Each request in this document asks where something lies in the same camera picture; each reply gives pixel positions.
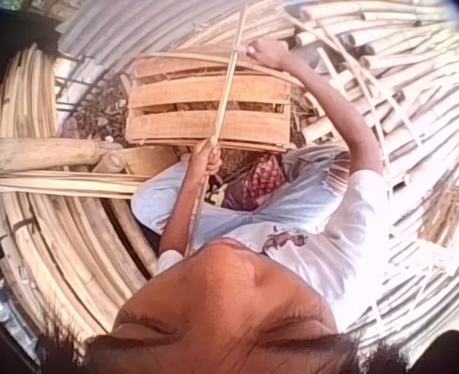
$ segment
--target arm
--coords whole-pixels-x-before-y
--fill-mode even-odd
[[[358,170],[372,170],[383,175],[376,137],[354,105],[345,100],[338,90],[275,40],[252,42],[249,56],[272,69],[289,72],[317,99],[350,150],[351,175]]]
[[[220,157],[220,150],[208,139],[196,145],[174,209],[161,236],[160,255],[173,249],[184,256],[188,245],[189,222],[198,191],[203,187],[206,175],[214,175],[218,172],[221,166]]]

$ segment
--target hand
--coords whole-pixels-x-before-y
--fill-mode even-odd
[[[261,37],[249,44],[246,54],[268,68],[284,70],[290,52],[279,41]]]
[[[195,145],[186,177],[196,183],[203,183],[207,175],[218,173],[221,165],[221,148],[215,145],[215,139],[202,140]]]

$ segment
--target person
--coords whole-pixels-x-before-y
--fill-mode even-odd
[[[259,63],[303,82],[348,153],[335,146],[287,153],[288,183],[253,212],[205,204],[196,251],[183,257],[198,189],[221,166],[210,139],[198,144],[189,162],[132,198],[137,218],[162,234],[157,274],[123,305],[108,335],[87,341],[79,365],[69,330],[51,328],[54,342],[40,347],[41,371],[459,372],[458,333],[436,340],[411,371],[397,346],[382,344],[365,362],[359,357],[344,331],[376,297],[387,263],[378,143],[352,105],[276,41],[260,39],[249,50]],[[453,357],[436,364],[449,346]]]

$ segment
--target eye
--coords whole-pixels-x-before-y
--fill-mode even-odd
[[[146,340],[162,338],[176,334],[172,326],[149,316],[137,316],[132,313],[122,313],[118,318],[118,327],[111,335],[122,339]]]
[[[316,316],[292,316],[273,323],[263,331],[259,341],[265,344],[279,340],[312,340],[329,333]]]

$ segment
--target bamboo crate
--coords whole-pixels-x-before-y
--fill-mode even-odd
[[[210,136],[226,66],[169,57],[138,61],[125,138],[130,143],[186,145]],[[224,116],[221,145],[285,152],[290,146],[290,96],[290,83],[238,70],[229,94],[232,103]]]

